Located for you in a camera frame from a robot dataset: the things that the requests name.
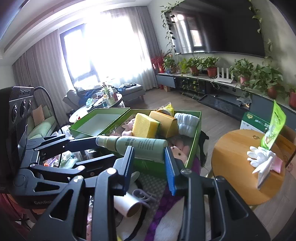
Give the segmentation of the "white wifi router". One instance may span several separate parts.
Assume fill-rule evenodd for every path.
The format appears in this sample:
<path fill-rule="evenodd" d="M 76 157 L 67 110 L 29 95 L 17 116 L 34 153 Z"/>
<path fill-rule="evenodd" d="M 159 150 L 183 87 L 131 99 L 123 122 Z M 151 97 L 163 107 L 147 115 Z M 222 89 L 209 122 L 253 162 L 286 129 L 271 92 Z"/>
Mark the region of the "white wifi router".
<path fill-rule="evenodd" d="M 217 67 L 217 75 L 215 80 L 222 83 L 232 83 L 233 75 L 230 74 L 228 68 L 219 68 Z"/>

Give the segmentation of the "round wooden side table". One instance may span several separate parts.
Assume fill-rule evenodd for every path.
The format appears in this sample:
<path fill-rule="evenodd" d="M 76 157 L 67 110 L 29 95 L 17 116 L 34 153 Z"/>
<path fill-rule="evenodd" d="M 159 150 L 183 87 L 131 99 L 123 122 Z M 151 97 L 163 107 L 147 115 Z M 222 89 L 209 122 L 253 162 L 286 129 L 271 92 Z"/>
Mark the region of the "round wooden side table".
<path fill-rule="evenodd" d="M 211 166 L 214 176 L 223 176 L 250 206 L 269 201 L 281 189 L 285 178 L 285 166 L 281 173 L 270 172 L 260 189 L 257 173 L 247 160 L 249 147 L 260 146 L 264 134 L 253 130 L 234 130 L 223 135 L 215 144 Z"/>

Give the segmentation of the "green spray bottle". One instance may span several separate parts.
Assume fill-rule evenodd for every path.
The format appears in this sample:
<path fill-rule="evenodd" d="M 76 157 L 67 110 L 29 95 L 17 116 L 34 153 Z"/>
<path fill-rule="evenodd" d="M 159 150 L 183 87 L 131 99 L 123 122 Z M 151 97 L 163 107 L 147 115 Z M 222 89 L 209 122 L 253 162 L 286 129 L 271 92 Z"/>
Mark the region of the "green spray bottle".
<path fill-rule="evenodd" d="M 102 136 L 96 138 L 99 147 L 125 154 L 128 146 L 134 148 L 134 155 L 138 159 L 150 160 L 154 162 L 164 162 L 164 149 L 168 146 L 166 140 L 157 138 L 138 138 L 134 136 Z"/>

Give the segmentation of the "white folded towel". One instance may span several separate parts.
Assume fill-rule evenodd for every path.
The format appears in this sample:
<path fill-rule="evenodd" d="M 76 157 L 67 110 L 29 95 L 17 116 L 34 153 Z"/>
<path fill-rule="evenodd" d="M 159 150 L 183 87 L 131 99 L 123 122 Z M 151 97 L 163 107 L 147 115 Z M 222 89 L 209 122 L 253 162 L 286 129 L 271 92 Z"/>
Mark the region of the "white folded towel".
<path fill-rule="evenodd" d="M 176 113 L 174 117 L 177 119 L 179 134 L 193 138 L 200 119 L 186 113 Z"/>

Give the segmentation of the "terracotta potted plant centre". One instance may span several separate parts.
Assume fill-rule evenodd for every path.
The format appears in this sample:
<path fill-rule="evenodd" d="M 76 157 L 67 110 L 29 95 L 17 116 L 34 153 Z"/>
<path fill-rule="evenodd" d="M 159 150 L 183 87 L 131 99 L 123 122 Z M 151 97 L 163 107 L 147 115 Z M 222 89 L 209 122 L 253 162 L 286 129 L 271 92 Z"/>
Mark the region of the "terracotta potted plant centre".
<path fill-rule="evenodd" d="M 217 76 L 217 62 L 219 57 L 206 57 L 202 61 L 202 69 L 206 69 L 208 76 L 214 78 Z"/>

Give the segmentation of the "green box tray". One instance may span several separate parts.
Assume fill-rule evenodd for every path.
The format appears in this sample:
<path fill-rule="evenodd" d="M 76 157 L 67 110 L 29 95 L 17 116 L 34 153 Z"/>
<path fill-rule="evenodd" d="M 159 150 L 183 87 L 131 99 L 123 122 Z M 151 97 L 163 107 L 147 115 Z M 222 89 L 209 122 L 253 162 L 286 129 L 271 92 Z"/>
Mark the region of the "green box tray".
<path fill-rule="evenodd" d="M 99 123 L 103 124 L 101 135 L 110 136 L 112 135 L 112 131 L 119 128 L 126 121 L 131 120 L 136 117 L 138 113 L 149 115 L 152 110 L 151 109 L 131 109 L 131 108 L 105 108 L 99 110 L 103 117 L 99 118 Z M 166 139 L 168 144 L 176 143 L 178 140 L 183 141 L 184 145 L 188 145 L 190 147 L 189 153 L 187 154 L 187 161 L 185 163 L 185 167 L 189 169 L 193 169 L 194 171 L 200 171 L 200 152 L 201 148 L 199 147 L 199 140 L 201 134 L 201 117 L 202 113 L 200 111 L 189 111 L 189 110 L 175 110 L 174 114 L 185 114 L 192 115 L 198 118 L 198 123 L 193 130 L 191 136 L 188 136 L 181 131 L 178 131 L 177 134 L 174 134 L 170 137 L 161 133 L 161 130 L 158 130 L 156 138 L 158 139 Z M 165 178 L 165 166 L 163 162 L 150 160 L 150 159 L 135 159 L 134 161 L 134 169 L 145 174 L 149 174 L 158 178 Z"/>

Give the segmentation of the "wall mounted television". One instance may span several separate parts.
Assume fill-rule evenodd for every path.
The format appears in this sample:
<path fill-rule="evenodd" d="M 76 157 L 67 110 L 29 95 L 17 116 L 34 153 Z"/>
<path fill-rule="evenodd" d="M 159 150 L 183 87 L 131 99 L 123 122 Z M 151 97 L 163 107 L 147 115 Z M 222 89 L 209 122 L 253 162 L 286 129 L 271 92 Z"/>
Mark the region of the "wall mounted television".
<path fill-rule="evenodd" d="M 265 56 L 250 1 L 183 1 L 168 6 L 164 15 L 176 54 Z"/>

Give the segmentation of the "round glass coffee table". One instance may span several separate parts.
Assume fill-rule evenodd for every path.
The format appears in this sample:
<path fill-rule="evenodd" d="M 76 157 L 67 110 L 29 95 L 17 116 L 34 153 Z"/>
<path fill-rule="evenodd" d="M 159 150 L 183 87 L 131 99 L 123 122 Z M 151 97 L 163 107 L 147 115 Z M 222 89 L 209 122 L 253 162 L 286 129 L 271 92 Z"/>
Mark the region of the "round glass coffee table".
<path fill-rule="evenodd" d="M 95 102 L 95 104 L 93 104 L 93 106 L 91 106 L 89 108 L 85 105 L 82 106 L 78 110 L 74 111 L 73 114 L 71 114 L 71 116 L 69 117 L 69 123 L 75 123 L 76 121 L 78 121 L 82 117 L 86 116 L 86 114 L 90 113 L 91 111 L 93 111 L 95 109 L 106 109 L 106 108 L 119 107 L 119 105 L 122 103 L 122 95 L 117 93 L 116 96 L 117 96 L 117 100 L 113 104 L 108 104 L 107 106 L 103 106 L 103 103 L 102 103 L 103 98 L 98 99 L 97 102 Z"/>

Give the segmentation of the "white paper roll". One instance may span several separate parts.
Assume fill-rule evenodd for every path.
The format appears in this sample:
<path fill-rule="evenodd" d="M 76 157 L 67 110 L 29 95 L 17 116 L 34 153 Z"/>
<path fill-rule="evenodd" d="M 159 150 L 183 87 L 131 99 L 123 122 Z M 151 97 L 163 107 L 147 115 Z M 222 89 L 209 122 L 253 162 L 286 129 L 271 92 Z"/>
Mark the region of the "white paper roll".
<path fill-rule="evenodd" d="M 124 196 L 114 196 L 113 199 L 114 208 L 126 218 L 136 215 L 142 207 L 139 199 L 128 192 Z"/>

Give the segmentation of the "green snack bag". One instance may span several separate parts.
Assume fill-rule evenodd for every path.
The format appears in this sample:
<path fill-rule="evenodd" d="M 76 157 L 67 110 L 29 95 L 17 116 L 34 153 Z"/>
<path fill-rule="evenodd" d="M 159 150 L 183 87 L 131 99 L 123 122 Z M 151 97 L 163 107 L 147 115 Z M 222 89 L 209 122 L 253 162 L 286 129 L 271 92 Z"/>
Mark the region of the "green snack bag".
<path fill-rule="evenodd" d="M 261 139 L 260 146 L 266 150 L 271 150 L 274 142 L 278 138 L 281 130 L 283 129 L 287 116 L 278 105 L 278 103 L 273 101 L 273 111 L 271 115 L 270 124 L 268 130 Z"/>

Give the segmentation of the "yellow cardboard box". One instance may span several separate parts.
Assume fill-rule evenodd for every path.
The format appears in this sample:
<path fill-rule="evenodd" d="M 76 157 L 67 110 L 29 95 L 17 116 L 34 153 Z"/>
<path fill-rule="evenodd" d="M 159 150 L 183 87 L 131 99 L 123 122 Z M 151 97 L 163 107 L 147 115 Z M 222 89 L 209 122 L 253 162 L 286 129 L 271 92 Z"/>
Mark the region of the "yellow cardboard box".
<path fill-rule="evenodd" d="M 158 131 L 160 136 L 170 138 L 179 134 L 176 118 L 154 110 L 150 112 L 149 117 L 160 122 Z"/>

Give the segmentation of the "pink plush toy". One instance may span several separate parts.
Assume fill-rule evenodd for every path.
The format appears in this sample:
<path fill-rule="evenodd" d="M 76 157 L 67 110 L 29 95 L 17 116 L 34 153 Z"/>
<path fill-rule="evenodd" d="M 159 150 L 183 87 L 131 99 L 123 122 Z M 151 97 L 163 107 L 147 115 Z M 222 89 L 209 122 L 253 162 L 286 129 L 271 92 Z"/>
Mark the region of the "pink plush toy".
<path fill-rule="evenodd" d="M 190 153 L 190 146 L 185 145 L 182 140 L 176 140 L 172 146 L 171 151 L 175 159 L 179 159 L 186 165 Z"/>

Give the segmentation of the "green printed carton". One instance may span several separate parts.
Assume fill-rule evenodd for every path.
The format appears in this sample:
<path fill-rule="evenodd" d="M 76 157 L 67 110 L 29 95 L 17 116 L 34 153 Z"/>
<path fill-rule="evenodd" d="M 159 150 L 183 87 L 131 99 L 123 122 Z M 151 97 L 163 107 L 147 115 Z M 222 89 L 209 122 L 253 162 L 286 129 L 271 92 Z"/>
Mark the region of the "green printed carton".
<path fill-rule="evenodd" d="M 246 112 L 241 120 L 241 130 L 253 130 L 259 133 L 266 133 L 269 123 L 251 112 Z"/>

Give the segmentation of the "yellow green sponge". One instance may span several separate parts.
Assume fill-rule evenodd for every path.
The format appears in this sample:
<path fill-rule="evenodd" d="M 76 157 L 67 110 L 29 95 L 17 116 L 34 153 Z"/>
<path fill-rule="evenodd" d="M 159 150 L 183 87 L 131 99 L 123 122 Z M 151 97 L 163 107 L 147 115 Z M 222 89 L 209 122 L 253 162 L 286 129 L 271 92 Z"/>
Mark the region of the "yellow green sponge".
<path fill-rule="evenodd" d="M 139 138 L 155 138 L 160 122 L 143 113 L 135 116 L 132 133 Z"/>

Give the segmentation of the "grey tv cabinet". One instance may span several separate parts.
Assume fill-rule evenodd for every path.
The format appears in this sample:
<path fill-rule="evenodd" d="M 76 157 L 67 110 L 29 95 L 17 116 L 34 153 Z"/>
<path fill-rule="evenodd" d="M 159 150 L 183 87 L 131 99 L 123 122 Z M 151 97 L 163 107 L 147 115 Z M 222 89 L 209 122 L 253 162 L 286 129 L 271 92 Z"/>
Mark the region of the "grey tv cabinet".
<path fill-rule="evenodd" d="M 237 83 L 218 82 L 204 74 L 168 73 L 159 73 L 157 81 L 237 120 L 241 120 L 247 111 L 265 121 L 271 118 L 273 99 L 260 92 L 241 89 Z"/>

